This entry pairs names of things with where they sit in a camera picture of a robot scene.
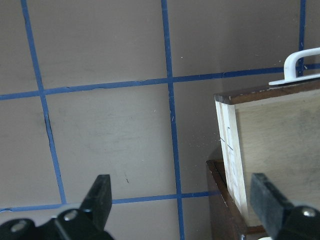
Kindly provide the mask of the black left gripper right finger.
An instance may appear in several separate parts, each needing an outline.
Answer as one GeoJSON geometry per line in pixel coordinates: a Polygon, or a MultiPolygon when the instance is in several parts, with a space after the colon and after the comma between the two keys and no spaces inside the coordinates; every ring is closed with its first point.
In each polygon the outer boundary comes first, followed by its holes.
{"type": "Polygon", "coordinates": [[[270,237],[276,237],[294,205],[264,173],[253,173],[250,182],[250,205],[270,237]]]}

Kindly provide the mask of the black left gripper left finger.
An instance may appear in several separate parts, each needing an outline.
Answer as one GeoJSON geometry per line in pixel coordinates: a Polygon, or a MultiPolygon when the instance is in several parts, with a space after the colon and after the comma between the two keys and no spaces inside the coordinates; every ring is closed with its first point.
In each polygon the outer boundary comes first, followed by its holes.
{"type": "Polygon", "coordinates": [[[96,177],[83,199],[80,210],[86,213],[93,225],[103,231],[112,208],[111,178],[109,174],[96,177]]]}

